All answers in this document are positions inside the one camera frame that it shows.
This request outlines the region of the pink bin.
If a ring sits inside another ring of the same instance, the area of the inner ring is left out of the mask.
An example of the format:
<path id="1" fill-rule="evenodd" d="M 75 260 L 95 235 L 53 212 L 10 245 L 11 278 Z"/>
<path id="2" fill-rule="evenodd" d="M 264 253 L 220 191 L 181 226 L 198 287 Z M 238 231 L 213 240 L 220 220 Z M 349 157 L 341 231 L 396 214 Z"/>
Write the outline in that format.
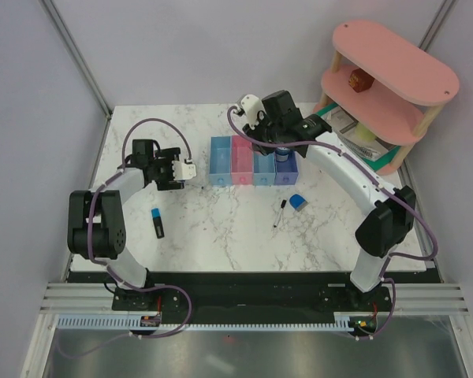
<path id="1" fill-rule="evenodd" d="M 253 182 L 253 150 L 251 143 L 241 136 L 231 137 L 231 178 L 233 185 Z"/>

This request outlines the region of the light blue end bin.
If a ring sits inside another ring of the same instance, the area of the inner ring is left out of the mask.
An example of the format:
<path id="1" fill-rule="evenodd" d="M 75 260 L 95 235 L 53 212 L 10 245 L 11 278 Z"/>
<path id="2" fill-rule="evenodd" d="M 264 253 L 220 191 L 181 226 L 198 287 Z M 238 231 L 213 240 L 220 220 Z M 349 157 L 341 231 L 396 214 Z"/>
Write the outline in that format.
<path id="1" fill-rule="evenodd" d="M 219 187 L 232 184 L 230 136 L 210 139 L 209 181 L 213 186 Z"/>

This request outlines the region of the black capped pen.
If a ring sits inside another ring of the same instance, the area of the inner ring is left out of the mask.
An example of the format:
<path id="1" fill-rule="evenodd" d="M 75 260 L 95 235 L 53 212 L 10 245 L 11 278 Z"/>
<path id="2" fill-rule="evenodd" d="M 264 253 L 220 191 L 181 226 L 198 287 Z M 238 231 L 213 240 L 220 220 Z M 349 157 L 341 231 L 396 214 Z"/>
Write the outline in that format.
<path id="1" fill-rule="evenodd" d="M 279 223 L 280 223 L 280 220 L 281 220 L 281 217 L 282 217 L 282 215 L 283 215 L 283 213 L 284 213 L 285 206 L 287 205 L 287 202 L 288 202 L 287 199 L 283 199 L 283 200 L 281 201 L 280 208 L 279 208 L 279 210 L 278 210 L 278 212 L 277 212 L 277 216 L 276 216 L 275 219 L 274 219 L 273 228 L 277 228 L 277 227 L 278 227 L 278 225 L 279 225 Z"/>

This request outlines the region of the blue capped pen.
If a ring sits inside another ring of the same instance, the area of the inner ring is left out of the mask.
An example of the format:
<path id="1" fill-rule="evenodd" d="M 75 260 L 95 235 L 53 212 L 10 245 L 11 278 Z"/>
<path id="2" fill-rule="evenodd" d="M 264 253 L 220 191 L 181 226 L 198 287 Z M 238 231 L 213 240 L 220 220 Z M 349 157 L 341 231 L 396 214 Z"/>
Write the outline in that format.
<path id="1" fill-rule="evenodd" d="M 186 188 L 195 188 L 195 189 L 201 189 L 201 190 L 204 189 L 204 184 L 203 183 L 193 182 L 192 180 L 186 180 L 184 182 L 184 185 L 185 185 Z"/>

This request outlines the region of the blue cleaning gel jar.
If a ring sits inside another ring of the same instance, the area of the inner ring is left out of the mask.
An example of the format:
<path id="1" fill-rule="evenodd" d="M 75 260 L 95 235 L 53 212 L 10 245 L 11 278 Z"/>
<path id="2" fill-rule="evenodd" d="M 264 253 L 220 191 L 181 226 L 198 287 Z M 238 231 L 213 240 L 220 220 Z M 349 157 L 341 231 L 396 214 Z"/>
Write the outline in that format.
<path id="1" fill-rule="evenodd" d="M 289 159 L 291 150 L 287 147 L 278 147 L 275 150 L 275 160 L 277 162 L 285 162 Z"/>

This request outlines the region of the purple blue bin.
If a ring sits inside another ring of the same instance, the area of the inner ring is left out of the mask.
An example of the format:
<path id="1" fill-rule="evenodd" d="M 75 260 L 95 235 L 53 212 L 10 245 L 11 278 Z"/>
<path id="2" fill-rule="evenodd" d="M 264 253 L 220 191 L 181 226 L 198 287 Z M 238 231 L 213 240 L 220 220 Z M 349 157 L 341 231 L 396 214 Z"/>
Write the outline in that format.
<path id="1" fill-rule="evenodd" d="M 275 170 L 275 185 L 295 185 L 299 176 L 295 153 L 275 154 Z"/>

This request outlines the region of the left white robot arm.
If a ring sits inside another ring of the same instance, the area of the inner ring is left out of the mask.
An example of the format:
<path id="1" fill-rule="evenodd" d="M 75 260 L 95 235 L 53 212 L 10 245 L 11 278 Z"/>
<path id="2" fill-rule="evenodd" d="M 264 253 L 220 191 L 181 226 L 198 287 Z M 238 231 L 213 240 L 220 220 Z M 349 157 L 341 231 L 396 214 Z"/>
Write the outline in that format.
<path id="1" fill-rule="evenodd" d="M 136 139 L 116 172 L 100 186 L 69 196 L 67 244 L 71 254 L 98 265 L 119 288 L 130 291 L 130 301 L 150 309 L 157 291 L 147 284 L 148 269 L 127 247 L 124 204 L 149 184 L 158 191 L 184 188 L 196 176 L 191 157 L 181 160 L 178 147 L 161 148 L 153 139 Z"/>

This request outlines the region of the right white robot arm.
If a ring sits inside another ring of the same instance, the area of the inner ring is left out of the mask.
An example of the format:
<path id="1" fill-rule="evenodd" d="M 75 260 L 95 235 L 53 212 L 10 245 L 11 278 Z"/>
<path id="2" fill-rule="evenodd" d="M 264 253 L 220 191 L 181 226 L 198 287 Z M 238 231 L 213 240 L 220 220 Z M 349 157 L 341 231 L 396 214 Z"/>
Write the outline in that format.
<path id="1" fill-rule="evenodd" d="M 374 300 L 373 290 L 381 283 L 385 261 L 391 250 L 411 231 L 415 192 L 410 187 L 396 189 L 379 179 L 354 154 L 323 116 L 304 117 L 288 91 L 265 98 L 242 96 L 234 114 L 246 122 L 242 136 L 254 151 L 268 155 L 288 149 L 326 172 L 354 201 L 364 216 L 356 229 L 359 244 L 352 283 L 345 290 L 347 304 L 365 309 Z"/>

